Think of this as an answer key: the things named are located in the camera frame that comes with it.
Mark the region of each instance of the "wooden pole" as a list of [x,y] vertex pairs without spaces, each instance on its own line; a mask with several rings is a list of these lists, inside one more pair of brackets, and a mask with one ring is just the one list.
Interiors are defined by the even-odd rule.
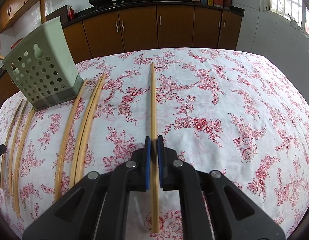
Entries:
[[[10,133],[11,133],[11,130],[12,130],[12,127],[13,127],[13,124],[15,122],[15,119],[16,119],[16,115],[18,114],[19,112],[19,109],[20,109],[20,106],[23,102],[23,99],[21,100],[21,102],[19,103],[19,106],[18,108],[16,109],[14,115],[13,115],[13,118],[12,118],[12,121],[11,121],[11,124],[10,124],[10,127],[9,127],[9,130],[8,130],[8,133],[7,133],[7,137],[6,137],[6,141],[4,143],[4,145],[7,147],[8,146],[8,141],[9,141],[9,138],[10,138]],[[4,178],[4,163],[5,163],[5,160],[6,160],[6,153],[4,153],[2,155],[2,159],[1,159],[1,170],[0,170],[0,188],[3,188],[3,178]]]
[[12,193],[12,164],[13,164],[13,152],[14,152],[14,148],[16,146],[16,138],[17,138],[17,135],[18,135],[18,131],[19,131],[19,127],[20,127],[20,124],[21,124],[21,119],[23,117],[23,114],[24,114],[24,111],[27,107],[27,104],[28,104],[29,100],[27,100],[22,108],[22,111],[21,111],[21,114],[20,114],[20,117],[19,117],[19,120],[18,120],[18,123],[16,124],[16,130],[15,130],[15,134],[14,134],[14,137],[13,137],[13,140],[12,140],[12,147],[11,147],[11,152],[10,152],[10,162],[9,162],[9,194],[11,196],[13,196],[13,193]]
[[156,80],[154,63],[151,63],[151,223],[152,223],[152,233],[160,232],[159,224],[159,177],[158,177],[158,157],[157,157],[157,107],[156,107]]
[[58,157],[58,163],[56,166],[56,184],[55,184],[55,200],[58,200],[61,197],[61,176],[62,176],[62,169],[63,169],[63,163],[64,163],[64,154],[65,154],[65,147],[67,146],[67,141],[68,141],[68,137],[69,137],[69,132],[70,132],[70,128],[72,126],[72,121],[74,119],[75,116],[75,112],[77,110],[81,95],[84,91],[84,88],[87,84],[88,79],[86,79],[77,95],[77,98],[75,99],[70,115],[68,117],[68,121],[67,121],[67,125],[65,126],[64,132],[63,132],[63,137],[62,137],[62,141],[61,141],[61,146],[60,146],[60,150],[59,150],[59,157]]
[[91,128],[91,124],[92,124],[92,118],[96,109],[96,103],[99,100],[101,91],[102,91],[102,87],[105,81],[105,77],[106,74],[103,75],[103,77],[101,78],[101,80],[98,82],[95,90],[95,96],[93,98],[93,101],[91,103],[91,107],[89,110],[89,114],[88,114],[88,118],[86,121],[86,125],[84,126],[84,131],[83,131],[83,136],[82,136],[82,140],[80,143],[80,150],[79,150],[79,155],[78,155],[78,162],[77,162],[77,169],[75,172],[75,183],[77,184],[81,179],[82,179],[82,174],[83,174],[83,160],[85,158],[86,155],[86,145],[89,139],[89,134],[90,134],[90,128]]

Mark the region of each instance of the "upper cabinet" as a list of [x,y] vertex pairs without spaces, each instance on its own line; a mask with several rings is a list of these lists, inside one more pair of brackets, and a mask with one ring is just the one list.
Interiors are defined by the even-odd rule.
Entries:
[[10,19],[24,5],[24,0],[9,0]]
[[192,47],[218,47],[222,12],[218,10],[195,7]]
[[194,6],[157,5],[159,48],[191,47]]
[[136,7],[119,11],[125,52],[157,49],[156,7]]
[[223,11],[218,49],[235,50],[237,48],[241,20],[241,16]]

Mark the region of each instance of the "perforated basket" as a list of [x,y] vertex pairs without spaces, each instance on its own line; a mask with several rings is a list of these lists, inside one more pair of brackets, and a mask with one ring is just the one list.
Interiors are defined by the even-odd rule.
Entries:
[[29,33],[2,62],[37,111],[76,98],[83,83],[65,40],[60,17]]

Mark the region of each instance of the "window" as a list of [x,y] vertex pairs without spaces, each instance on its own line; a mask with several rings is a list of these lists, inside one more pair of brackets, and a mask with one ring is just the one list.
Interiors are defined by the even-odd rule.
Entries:
[[302,0],[270,0],[270,10],[286,19],[302,24]]

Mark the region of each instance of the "basket hole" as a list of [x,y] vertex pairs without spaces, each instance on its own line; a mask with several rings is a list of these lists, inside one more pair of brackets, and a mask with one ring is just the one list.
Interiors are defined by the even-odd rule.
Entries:
[[33,50],[36,58],[41,58],[43,56],[43,50],[39,48],[38,44],[33,45]]

